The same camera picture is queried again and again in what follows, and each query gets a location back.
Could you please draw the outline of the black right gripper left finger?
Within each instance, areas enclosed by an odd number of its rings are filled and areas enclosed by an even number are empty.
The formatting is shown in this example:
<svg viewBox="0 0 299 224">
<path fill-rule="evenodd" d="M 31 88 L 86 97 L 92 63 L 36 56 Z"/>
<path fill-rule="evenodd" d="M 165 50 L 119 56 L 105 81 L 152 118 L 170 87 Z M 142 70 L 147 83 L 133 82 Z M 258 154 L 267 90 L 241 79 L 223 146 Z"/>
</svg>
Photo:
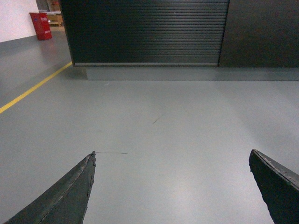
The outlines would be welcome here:
<svg viewBox="0 0 299 224">
<path fill-rule="evenodd" d="M 96 153 L 92 152 L 7 224 L 81 224 L 94 183 Z"/>
</svg>

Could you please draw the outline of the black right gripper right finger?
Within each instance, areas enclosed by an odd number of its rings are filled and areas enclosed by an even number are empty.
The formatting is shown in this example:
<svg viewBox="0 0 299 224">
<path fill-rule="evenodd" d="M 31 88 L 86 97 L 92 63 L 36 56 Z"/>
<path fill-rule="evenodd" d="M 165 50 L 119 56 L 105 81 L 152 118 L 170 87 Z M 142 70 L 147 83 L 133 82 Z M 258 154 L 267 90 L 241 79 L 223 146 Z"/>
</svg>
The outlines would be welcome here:
<svg viewBox="0 0 299 224">
<path fill-rule="evenodd" d="M 253 149 L 249 167 L 275 224 L 299 222 L 299 175 Z"/>
</svg>

